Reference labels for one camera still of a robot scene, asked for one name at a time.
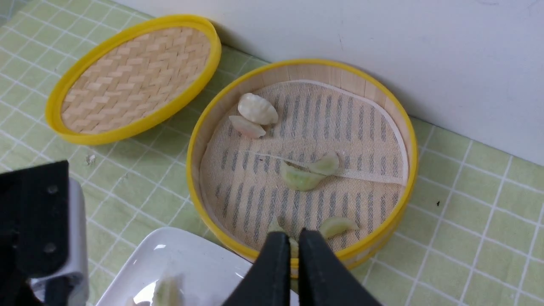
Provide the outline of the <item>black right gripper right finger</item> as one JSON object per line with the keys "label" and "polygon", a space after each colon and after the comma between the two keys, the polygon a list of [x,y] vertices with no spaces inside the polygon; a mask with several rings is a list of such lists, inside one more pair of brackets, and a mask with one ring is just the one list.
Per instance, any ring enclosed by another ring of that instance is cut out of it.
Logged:
{"label": "black right gripper right finger", "polygon": [[346,269],[319,231],[304,228],[299,237],[301,306],[380,306]]}

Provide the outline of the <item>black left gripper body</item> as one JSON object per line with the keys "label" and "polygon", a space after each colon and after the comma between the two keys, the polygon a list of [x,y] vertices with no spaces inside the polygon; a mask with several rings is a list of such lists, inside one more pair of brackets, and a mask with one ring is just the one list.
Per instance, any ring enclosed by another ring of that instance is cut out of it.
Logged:
{"label": "black left gripper body", "polygon": [[0,304],[85,306],[83,190],[66,159],[0,176]]}

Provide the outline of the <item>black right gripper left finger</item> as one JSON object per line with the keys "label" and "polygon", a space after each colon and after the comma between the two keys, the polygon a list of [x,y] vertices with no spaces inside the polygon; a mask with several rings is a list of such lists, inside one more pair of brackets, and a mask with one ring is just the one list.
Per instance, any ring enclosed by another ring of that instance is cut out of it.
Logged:
{"label": "black right gripper left finger", "polygon": [[287,234],[271,231],[259,256],[224,306],[289,306],[291,246]]}

